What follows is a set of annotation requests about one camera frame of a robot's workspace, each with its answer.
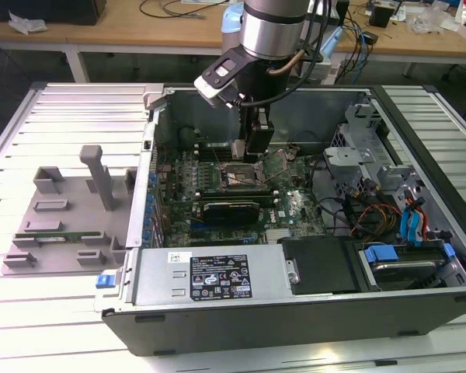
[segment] blue drive latch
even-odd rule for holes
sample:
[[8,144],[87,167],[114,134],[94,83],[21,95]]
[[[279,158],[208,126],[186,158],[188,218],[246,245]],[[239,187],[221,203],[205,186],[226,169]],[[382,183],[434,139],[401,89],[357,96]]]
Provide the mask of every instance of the blue drive latch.
[[368,263],[393,262],[398,260],[395,248],[392,245],[373,245],[364,250]]

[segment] gray fixture post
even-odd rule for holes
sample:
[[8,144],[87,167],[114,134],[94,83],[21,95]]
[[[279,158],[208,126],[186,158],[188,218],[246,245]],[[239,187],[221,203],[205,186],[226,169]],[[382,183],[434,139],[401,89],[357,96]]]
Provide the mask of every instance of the gray fixture post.
[[79,159],[85,163],[92,174],[93,182],[99,192],[100,199],[106,211],[111,211],[114,206],[112,186],[109,172],[104,170],[100,159],[102,148],[100,145],[83,145]]

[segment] metal case panel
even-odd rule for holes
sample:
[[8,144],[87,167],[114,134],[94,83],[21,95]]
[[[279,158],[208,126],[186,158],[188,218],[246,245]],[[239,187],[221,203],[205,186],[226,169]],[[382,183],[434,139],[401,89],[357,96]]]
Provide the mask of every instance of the metal case panel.
[[132,354],[149,356],[415,336],[466,313],[466,295],[117,313],[103,321]]

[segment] wooden table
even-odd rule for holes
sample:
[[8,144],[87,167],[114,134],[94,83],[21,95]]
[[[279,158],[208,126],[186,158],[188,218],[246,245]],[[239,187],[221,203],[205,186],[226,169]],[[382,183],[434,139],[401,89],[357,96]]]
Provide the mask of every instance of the wooden table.
[[[156,19],[140,13],[141,0],[107,0],[104,14],[95,26],[49,23],[49,30],[29,36],[0,23],[0,45],[5,49],[62,51],[66,53],[76,82],[88,82],[81,52],[219,55],[221,18],[224,6],[203,11],[202,19]],[[351,12],[363,0],[354,0]],[[197,5],[172,5],[177,12],[197,9]],[[163,15],[156,0],[144,10]],[[425,63],[466,64],[466,39],[449,30],[443,35],[412,34],[405,23],[389,23],[386,29],[367,26],[359,13],[354,19],[367,31],[379,36],[370,59]],[[332,56],[338,63],[353,50],[353,41],[344,36]]]

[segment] green circuit board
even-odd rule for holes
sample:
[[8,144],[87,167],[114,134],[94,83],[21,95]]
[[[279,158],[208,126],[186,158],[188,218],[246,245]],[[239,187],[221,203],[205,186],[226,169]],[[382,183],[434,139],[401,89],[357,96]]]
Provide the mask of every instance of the green circuit board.
[[[266,232],[282,228],[293,236],[325,234],[305,182],[305,157],[289,162],[278,148],[254,165],[200,162],[193,152],[170,151],[160,158],[162,204],[170,215],[166,247],[263,244]],[[205,224],[203,206],[224,202],[255,202],[259,217],[247,225]]]

